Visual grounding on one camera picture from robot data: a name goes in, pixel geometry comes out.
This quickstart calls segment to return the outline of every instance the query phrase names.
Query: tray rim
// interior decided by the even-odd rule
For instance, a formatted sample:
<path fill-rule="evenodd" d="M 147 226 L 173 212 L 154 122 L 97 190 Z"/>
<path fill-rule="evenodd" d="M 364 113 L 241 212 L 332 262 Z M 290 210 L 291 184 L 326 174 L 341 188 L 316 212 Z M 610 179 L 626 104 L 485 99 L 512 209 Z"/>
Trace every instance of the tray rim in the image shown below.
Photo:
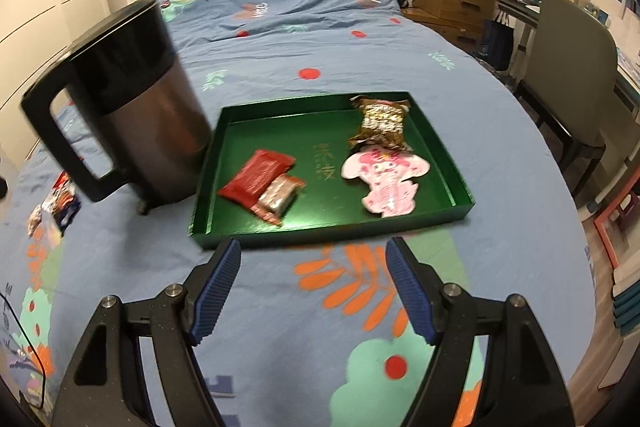
<path fill-rule="evenodd" d="M 451 167 L 453 168 L 453 170 L 455 171 L 457 177 L 460 179 L 460 181 L 462 182 L 462 187 L 465 189 L 465 194 L 468 197 L 468 202 L 463 202 L 463 203 L 457 203 L 457 204 L 453 204 L 452 206 L 450 206 L 449 208 L 447 208 L 446 210 L 441 211 L 440 213 L 438 213 L 439 216 L 446 216 L 447 214 L 457 214 L 460 211 L 463 211 L 463 214 L 461 217 L 452 217 L 451 219 L 449 219 L 448 217 L 444 220 L 440 220 L 440 219 L 436 219 L 434 220 L 433 223 L 431 224 L 422 224 L 418 227 L 413 227 L 413 228 L 405 228 L 402 227 L 402 230 L 396 229 L 396 227 L 393 227 L 392 225 L 394 223 L 406 223 L 407 221 L 410 221 L 411 219 L 411 215 L 407 214 L 404 216 L 394 216 L 394 217 L 385 217 L 384 220 L 382 221 L 382 218 L 380 221 L 374 221 L 374 222 L 368 222 L 368 223 L 358 223 L 358 224 L 354 224 L 354 223 L 350 223 L 348 225 L 321 225 L 318 227 L 311 227 L 311 228 L 307 228 L 307 229 L 303 229 L 305 230 L 305 232 L 308 232 L 308 235 L 314 235 L 314 232 L 317 232 L 318 235 L 322 234 L 322 231 L 326 231 L 327 229 L 331 229 L 332 230 L 332 238 L 331 241 L 341 241 L 344 239 L 348 239 L 349 237 L 353 237 L 353 234 L 349 233 L 349 230 L 352 229 L 353 227 L 359 227 L 359 228 L 363 228 L 363 229 L 375 229 L 375 225 L 377 223 L 380 223 L 380 228 L 381 229 L 392 229 L 393 231 L 397 231 L 397 232 L 402 232 L 403 230 L 418 230 L 418 229 L 423 229 L 425 227 L 432 227 L 432 226 L 436 226 L 437 224 L 446 224 L 446 223 L 450 223 L 452 221 L 458 221 L 460 219 L 464 219 L 466 217 L 466 214 L 469 213 L 469 211 L 475 206 L 476 204 L 476 199 L 474 198 L 470 188 L 468 187 L 468 184 L 466 183 L 466 180 L 464 178 L 464 176 L 460 173 L 460 169 L 458 169 L 458 166 L 456 165 L 456 163 L 454 162 L 452 156 L 449 153 L 449 150 L 447 149 L 447 147 L 444 145 L 444 143 L 442 142 L 442 140 L 440 139 L 440 136 L 438 135 L 438 133 L 436 132 L 436 130 L 433 128 L 433 125 L 431 124 L 431 122 L 429 121 L 429 119 L 427 118 L 427 116 L 425 115 L 425 113 L 423 112 L 423 110 L 420 108 L 420 106 L 417 104 L 417 102 L 415 102 L 414 97 L 412 97 L 411 93 L 405 90 L 388 90 L 388 91 L 370 91 L 370 92 L 326 92 L 326 93 L 321 93 L 321 94 L 305 94 L 303 96 L 290 96 L 287 98 L 272 98 L 269 100 L 259 100 L 257 102 L 248 102 L 248 103 L 239 103 L 239 104 L 234 104 L 234 105 L 225 105 L 220 109 L 220 115 L 218 117 L 218 121 L 216 122 L 216 127 L 215 129 L 213 129 L 213 131 L 211 132 L 211 137 L 209 140 L 209 145 L 207 146 L 207 152 L 206 155 L 204 157 L 204 161 L 202 163 L 202 169 L 200 171 L 200 174 L 198 176 L 198 187 L 196 189 L 196 193 L 195 193 L 195 204 L 193 205 L 193 210 L 191 211 L 191 218 L 190 218 L 190 222 L 189 222 L 189 226 L 188 226 L 188 235 L 196 242 L 198 243 L 204 250 L 207 250 L 209 248 L 215 248 L 216 245 L 218 245 L 220 243 L 220 241 L 222 241 L 222 239 L 224 237 L 228 237 L 228 235 L 219 235 L 217 233 L 211 233 L 210 230 L 210 224 L 209 224 L 209 209 L 210 209 L 210 204 L 204 205 L 206 207 L 206 217 L 207 217 L 207 224 L 206 224 L 206 229 L 204 231 L 199 231 L 199 230 L 195 230 L 195 221 L 196 221 L 196 214 L 198 214 L 198 210 L 200 210 L 200 208 L 203 206 L 201 204 L 201 196 L 202 196 L 202 192 L 204 189 L 204 185 L 207 186 L 215 186 L 216 185 L 216 181 L 218 179 L 218 171 L 216 171 L 215 176 L 213 176 L 212 181 L 210 182 L 210 184 L 206 184 L 206 166 L 209 164 L 209 161 L 211 159 L 211 156 L 214 154 L 214 150 L 217 149 L 222 149 L 222 144 L 224 142 L 224 134 L 222 134 L 222 136 L 220 136 L 219 133 L 217 133 L 220 124 L 229 124 L 229 123 L 234 123 L 236 120 L 232 121 L 232 122 L 224 122 L 223 118 L 225 118 L 227 115 L 225 113 L 228 113 L 229 110 L 231 109 L 237 109 L 237 108 L 246 108 L 246 110 L 250 110 L 251 107 L 255 107 L 257 105 L 260 106 L 264 106 L 265 104 L 268 103 L 274 103 L 274 102 L 287 102 L 287 101 L 292 101 L 292 100 L 303 100 L 303 99 L 310 99 L 310 98 L 324 98 L 324 97 L 344 97 L 346 99 L 350 99 L 353 98 L 354 96 L 359 96 L 359 95 L 368 95 L 371 96 L 372 98 L 379 98 L 382 100 L 389 100 L 389 95 L 392 95 L 393 98 L 397 99 L 397 100 L 409 100 L 409 102 L 411 103 L 411 109 L 409 112 L 409 115 L 411 115 L 411 118 L 414 119 L 416 115 L 419 115 L 419 118 L 424 118 L 424 120 L 426 121 L 426 124 L 431 128 L 431 130 L 433 131 L 433 134 L 436 138 L 436 140 L 439 143 L 439 146 L 441 147 L 442 151 L 444 152 L 444 154 L 446 155 L 447 160 L 449 161 Z M 286 114 L 286 115 L 281 115 L 281 116 L 296 116 L 297 114 L 306 114 L 306 112 L 299 112 L 299 113 L 291 113 L 291 114 Z M 279 117 L 258 117 L 258 118 L 246 118 L 245 120 L 238 120 L 238 121 L 251 121 L 251 120 L 262 120 L 264 118 L 279 118 Z M 450 187 L 449 184 L 446 182 L 446 178 L 444 177 L 444 175 L 442 176 L 444 181 L 445 181 L 445 186 L 447 191 L 450 191 Z M 421 220 L 426 220 L 426 218 L 424 216 L 420 216 Z M 273 230 L 273 231 L 268 231 L 268 232 L 247 232 L 247 233 L 236 233 L 233 235 L 233 237 L 235 237 L 236 239 L 238 239 L 239 241 L 242 242 L 242 245 L 246 248 L 266 248 L 266 247 L 273 247 L 273 246 L 287 246 L 287 245 L 293 245 L 293 244 L 313 244 L 313 243 L 325 243 L 326 240 L 321 240 L 319 239 L 318 241 L 295 241 L 295 238 L 300 235 L 300 233 L 302 233 L 302 230 L 300 229 L 295 229 L 295 230 Z M 362 237 L 375 237 L 375 235 L 382 235 L 383 233 L 387 233 L 385 231 L 382 231 L 380 234 L 378 233 L 374 233 L 374 234 L 363 234 Z M 277 238 L 277 241 L 268 241 L 269 238 L 274 237 Z M 260 240 L 259 238 L 266 238 L 267 241 L 265 243 L 260 244 Z"/>

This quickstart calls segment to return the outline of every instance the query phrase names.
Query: pink rabbit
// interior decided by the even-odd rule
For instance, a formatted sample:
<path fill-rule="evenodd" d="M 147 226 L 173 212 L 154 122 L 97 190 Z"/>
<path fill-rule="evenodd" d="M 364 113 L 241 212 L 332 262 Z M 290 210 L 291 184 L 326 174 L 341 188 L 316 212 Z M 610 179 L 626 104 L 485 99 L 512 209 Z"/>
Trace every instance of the pink rabbit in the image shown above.
<path fill-rule="evenodd" d="M 406 180 L 427 174 L 429 168 L 429 163 L 415 154 L 370 145 L 347 158 L 342 177 L 360 177 L 369 185 L 371 191 L 362 199 L 369 212 L 382 217 L 402 216 L 415 208 L 418 189 L 417 184 Z"/>

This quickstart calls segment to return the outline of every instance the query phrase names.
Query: drawer handle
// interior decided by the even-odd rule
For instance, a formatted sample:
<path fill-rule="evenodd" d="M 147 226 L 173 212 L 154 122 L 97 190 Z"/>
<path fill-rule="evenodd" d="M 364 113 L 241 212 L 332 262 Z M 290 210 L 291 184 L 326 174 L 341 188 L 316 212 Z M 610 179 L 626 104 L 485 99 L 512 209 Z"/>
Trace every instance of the drawer handle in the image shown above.
<path fill-rule="evenodd" d="M 460 4 L 462 4 L 463 8 L 467 8 L 476 12 L 479 12 L 481 9 L 477 4 L 473 4 L 472 2 L 460 1 Z"/>
<path fill-rule="evenodd" d="M 456 40 L 459 42 L 464 42 L 466 44 L 476 44 L 476 40 L 472 39 L 471 37 L 458 36 Z"/>

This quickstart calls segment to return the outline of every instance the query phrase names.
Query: gray chair back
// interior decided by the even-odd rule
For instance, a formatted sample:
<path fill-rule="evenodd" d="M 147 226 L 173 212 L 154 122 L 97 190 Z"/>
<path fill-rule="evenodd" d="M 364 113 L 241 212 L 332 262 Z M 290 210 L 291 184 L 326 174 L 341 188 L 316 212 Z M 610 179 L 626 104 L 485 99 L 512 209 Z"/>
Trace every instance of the gray chair back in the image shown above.
<path fill-rule="evenodd" d="M 542 0 L 524 82 L 571 136 L 597 145 L 602 101 L 616 82 L 609 31 L 568 0 Z"/>

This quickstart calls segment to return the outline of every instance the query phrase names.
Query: wooden nightstand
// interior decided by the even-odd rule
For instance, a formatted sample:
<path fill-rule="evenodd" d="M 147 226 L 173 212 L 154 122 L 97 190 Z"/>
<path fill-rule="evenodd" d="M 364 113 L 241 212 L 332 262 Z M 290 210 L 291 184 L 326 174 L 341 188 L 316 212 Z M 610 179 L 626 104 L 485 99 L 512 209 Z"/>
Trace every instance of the wooden nightstand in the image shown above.
<path fill-rule="evenodd" d="M 482 28 L 441 19 L 420 8 L 402 8 L 402 15 L 423 26 L 428 26 L 467 53 L 475 51 L 482 39 Z"/>
<path fill-rule="evenodd" d="M 492 19 L 495 0 L 414 0 L 402 13 L 437 31 L 447 41 L 470 53 L 479 45 L 484 20 Z"/>

